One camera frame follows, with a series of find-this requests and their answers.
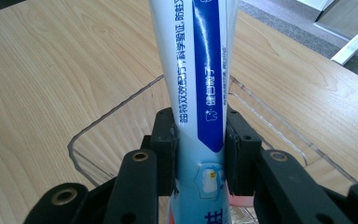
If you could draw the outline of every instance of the wooden table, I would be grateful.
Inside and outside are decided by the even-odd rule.
[[[358,179],[358,76],[240,13],[232,75]],[[0,223],[74,168],[73,135],[162,74],[147,1],[29,0],[0,11]]]

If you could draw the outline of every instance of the clear plastic tray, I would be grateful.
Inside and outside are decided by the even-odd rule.
[[[303,134],[263,103],[235,77],[230,78],[228,103],[263,139],[263,148],[285,150],[297,158],[319,184],[346,194],[357,181]],[[163,76],[74,136],[68,149],[75,168],[95,186],[115,177],[127,152],[138,149],[151,134],[156,113],[171,106]],[[167,199],[160,198],[159,220],[165,223]],[[233,223],[257,223],[252,208],[231,208]]]

